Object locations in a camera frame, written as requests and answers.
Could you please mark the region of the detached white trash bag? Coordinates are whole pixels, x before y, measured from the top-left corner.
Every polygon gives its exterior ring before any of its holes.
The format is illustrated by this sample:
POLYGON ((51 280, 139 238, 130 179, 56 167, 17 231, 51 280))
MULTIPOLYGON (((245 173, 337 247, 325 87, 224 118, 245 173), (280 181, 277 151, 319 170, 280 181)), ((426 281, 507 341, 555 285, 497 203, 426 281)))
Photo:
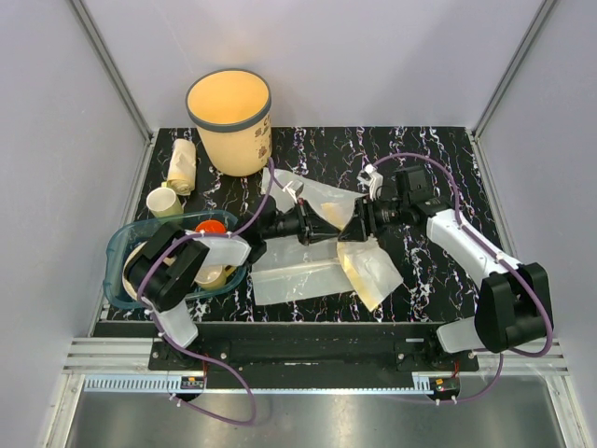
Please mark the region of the detached white trash bag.
MULTIPOLYGON (((271 197, 279 210, 286 212, 294 205, 284 187, 298 181, 303 184, 300 197, 339 229, 348 223, 354 200, 362 195, 282 169, 275 171, 275 178, 271 197)), ((340 243, 333 238, 302 245, 294 235, 267 242, 267 252, 253 265, 251 279, 258 306, 354 291, 369 311, 404 282, 374 237, 364 243, 340 243)))

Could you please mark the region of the white trash bag roll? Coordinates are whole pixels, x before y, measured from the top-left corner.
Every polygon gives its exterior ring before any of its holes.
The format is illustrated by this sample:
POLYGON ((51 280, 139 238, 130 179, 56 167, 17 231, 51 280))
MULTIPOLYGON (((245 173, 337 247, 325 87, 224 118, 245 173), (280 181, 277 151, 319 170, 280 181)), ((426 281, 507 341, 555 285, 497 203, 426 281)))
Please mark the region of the white trash bag roll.
POLYGON ((179 196, 189 196, 196 186, 197 150, 186 139, 176 139, 166 180, 162 186, 172 189, 179 196))

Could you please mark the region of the yellow trash bin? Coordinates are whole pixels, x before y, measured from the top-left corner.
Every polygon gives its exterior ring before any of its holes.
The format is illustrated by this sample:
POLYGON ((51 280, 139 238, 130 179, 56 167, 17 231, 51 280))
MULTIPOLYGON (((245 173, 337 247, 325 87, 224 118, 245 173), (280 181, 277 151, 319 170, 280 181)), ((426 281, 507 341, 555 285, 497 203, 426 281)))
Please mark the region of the yellow trash bin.
POLYGON ((196 80, 186 109, 212 165, 222 174, 259 172, 272 153, 271 89, 260 75, 224 69, 196 80))

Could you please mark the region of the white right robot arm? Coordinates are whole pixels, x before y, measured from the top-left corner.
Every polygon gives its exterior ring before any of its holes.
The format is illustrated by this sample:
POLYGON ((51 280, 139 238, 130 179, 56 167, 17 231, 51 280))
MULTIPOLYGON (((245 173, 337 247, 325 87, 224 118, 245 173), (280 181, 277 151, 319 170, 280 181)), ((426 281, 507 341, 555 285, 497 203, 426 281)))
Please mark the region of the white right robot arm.
POLYGON ((423 347, 429 367, 444 370, 468 350, 519 353, 523 344, 538 339, 545 345, 535 355, 548 352, 553 322, 548 274, 540 264, 523 264, 493 245, 434 193, 421 167, 398 170, 396 196, 388 200, 379 196, 383 177, 373 165, 359 179, 368 195, 355 200, 341 242, 364 242, 391 226, 411 226, 452 257, 479 290, 474 316, 438 327, 437 338, 423 347))

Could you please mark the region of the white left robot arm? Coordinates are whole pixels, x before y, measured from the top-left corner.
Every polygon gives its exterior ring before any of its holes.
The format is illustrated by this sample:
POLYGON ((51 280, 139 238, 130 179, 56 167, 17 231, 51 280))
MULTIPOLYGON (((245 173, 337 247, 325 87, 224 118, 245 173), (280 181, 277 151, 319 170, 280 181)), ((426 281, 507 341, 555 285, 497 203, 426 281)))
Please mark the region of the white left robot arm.
POLYGON ((267 242, 276 238, 290 236, 312 245, 339 235, 337 226, 307 201, 299 199, 282 212, 267 197, 256 211, 243 216, 231 236, 209 231, 193 234, 172 221, 162 224, 125 262, 122 282, 131 286, 135 299, 172 343, 169 359, 189 370, 200 362, 201 347, 194 342, 199 331, 185 301, 201 268, 253 264, 267 252, 267 242))

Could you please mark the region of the clear blue plastic tub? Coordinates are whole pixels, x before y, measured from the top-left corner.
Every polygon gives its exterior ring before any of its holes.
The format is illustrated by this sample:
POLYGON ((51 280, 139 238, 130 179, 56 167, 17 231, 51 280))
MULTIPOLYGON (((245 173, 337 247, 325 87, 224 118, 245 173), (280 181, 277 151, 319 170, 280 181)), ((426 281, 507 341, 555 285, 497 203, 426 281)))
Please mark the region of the clear blue plastic tub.
POLYGON ((106 267, 103 281, 104 296, 109 303, 122 310, 136 310, 142 304, 132 298, 122 285, 122 272, 125 262, 131 252, 145 243, 160 227, 162 223, 173 221, 182 228, 193 231, 205 220, 214 219, 228 230, 232 230, 238 221, 236 216, 224 210, 207 210, 185 213, 166 218, 151 218, 135 221, 113 234, 106 248, 106 267))

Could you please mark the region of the orange black mug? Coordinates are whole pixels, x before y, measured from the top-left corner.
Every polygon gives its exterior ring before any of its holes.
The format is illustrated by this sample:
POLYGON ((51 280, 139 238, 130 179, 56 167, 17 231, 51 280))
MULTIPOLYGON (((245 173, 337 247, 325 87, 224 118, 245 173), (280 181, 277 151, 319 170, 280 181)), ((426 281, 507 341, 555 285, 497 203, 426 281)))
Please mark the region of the orange black mug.
POLYGON ((225 224, 216 219, 207 219, 200 222, 194 231, 201 234, 226 234, 228 232, 225 224))

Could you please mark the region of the yellow white mug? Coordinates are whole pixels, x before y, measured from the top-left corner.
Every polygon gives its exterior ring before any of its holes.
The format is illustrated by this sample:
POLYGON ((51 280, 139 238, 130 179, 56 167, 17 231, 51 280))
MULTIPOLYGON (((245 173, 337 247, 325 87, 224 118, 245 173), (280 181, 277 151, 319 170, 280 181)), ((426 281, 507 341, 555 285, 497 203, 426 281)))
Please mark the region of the yellow white mug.
POLYGON ((217 290, 222 288, 228 278, 236 271, 234 266, 201 267, 195 275, 195 284, 203 290, 217 290))

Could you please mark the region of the light green mug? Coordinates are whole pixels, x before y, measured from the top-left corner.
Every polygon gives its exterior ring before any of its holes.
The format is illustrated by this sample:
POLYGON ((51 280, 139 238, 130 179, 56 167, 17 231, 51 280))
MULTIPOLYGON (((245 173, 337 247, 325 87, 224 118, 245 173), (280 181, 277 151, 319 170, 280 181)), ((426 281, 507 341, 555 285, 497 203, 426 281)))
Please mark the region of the light green mug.
POLYGON ((146 207, 155 218, 179 216, 184 213, 176 192, 168 187, 150 191, 146 197, 146 207))

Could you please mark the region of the cream pink floral plate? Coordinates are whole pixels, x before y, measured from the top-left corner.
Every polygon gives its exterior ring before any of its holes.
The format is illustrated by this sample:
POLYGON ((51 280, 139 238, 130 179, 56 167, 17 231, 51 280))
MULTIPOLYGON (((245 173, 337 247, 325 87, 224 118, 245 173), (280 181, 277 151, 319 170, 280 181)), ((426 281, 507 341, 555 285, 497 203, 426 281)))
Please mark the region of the cream pink floral plate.
POLYGON ((145 247, 146 242, 137 245, 127 257, 121 276, 121 282, 127 295, 134 301, 138 301, 137 289, 149 270, 150 263, 147 257, 139 253, 145 247))

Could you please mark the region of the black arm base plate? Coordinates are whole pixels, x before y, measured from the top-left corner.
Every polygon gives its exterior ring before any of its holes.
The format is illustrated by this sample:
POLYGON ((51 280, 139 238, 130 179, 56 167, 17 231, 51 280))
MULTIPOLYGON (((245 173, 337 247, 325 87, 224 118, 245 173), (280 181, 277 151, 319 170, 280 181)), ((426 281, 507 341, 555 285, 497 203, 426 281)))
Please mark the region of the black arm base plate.
POLYGON ((189 350, 233 367, 372 365, 397 371, 475 372, 470 351, 447 354, 434 323, 200 323, 189 350))

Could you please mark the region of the aluminium front rail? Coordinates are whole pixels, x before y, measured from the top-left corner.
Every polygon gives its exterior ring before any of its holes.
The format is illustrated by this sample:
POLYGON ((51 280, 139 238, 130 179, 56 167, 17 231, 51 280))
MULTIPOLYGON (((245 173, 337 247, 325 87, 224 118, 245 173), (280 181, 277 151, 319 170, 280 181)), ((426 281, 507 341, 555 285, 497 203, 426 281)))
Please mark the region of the aluminium front rail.
MULTIPOLYGON (((200 394, 243 392, 229 371, 204 367, 194 360, 189 368, 170 367, 160 360, 165 348, 149 338, 76 338, 72 341, 63 373, 77 374, 86 389, 98 392, 151 392, 200 394)), ((253 393, 429 395, 437 380, 455 376, 479 378, 486 385, 494 376, 566 377, 568 367, 559 345, 541 358, 506 354, 466 355, 457 368, 432 371, 414 366, 398 355, 390 365, 332 362, 249 362, 236 370, 253 393)))

